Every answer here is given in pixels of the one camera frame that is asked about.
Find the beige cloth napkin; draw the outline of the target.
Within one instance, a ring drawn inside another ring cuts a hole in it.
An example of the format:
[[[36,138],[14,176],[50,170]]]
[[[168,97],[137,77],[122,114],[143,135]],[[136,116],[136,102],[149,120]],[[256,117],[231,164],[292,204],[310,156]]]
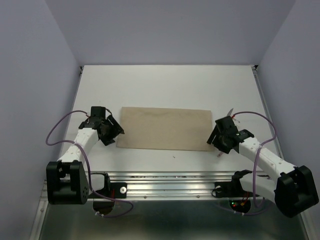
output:
[[[200,109],[123,107],[124,134],[116,146],[127,149],[211,152],[212,112]]]

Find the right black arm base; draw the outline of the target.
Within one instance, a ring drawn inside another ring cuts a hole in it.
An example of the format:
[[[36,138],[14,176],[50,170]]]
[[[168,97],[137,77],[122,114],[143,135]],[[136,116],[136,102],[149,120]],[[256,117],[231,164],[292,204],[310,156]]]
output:
[[[215,198],[253,196],[253,176],[250,170],[236,171],[230,181],[216,181],[211,195]]]

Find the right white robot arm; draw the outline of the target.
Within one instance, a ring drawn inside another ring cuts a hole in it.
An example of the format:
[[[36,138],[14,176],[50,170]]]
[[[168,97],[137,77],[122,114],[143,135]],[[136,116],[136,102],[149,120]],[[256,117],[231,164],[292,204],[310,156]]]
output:
[[[236,171],[230,181],[215,182],[213,197],[262,197],[289,218],[319,203],[311,170],[295,166],[265,148],[250,131],[239,130],[232,116],[215,121],[207,143],[224,154],[234,150],[254,163],[253,170]]]

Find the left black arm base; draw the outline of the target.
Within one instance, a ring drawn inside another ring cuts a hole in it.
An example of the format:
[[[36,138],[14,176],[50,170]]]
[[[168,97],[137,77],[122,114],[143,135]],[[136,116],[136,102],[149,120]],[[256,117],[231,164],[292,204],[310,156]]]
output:
[[[100,195],[112,199],[126,199],[128,184],[111,180],[107,173],[93,173],[91,183],[93,189]]]

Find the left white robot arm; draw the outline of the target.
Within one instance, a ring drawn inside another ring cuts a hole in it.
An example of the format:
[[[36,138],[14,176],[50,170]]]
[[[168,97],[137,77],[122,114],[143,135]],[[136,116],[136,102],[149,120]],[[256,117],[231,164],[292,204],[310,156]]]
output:
[[[104,146],[115,143],[124,129],[103,106],[92,106],[86,119],[79,125],[74,140],[63,140],[69,144],[66,152],[46,166],[47,198],[52,205],[83,205],[94,192],[97,197],[115,197],[110,177],[106,173],[91,177],[88,154],[98,142]]]

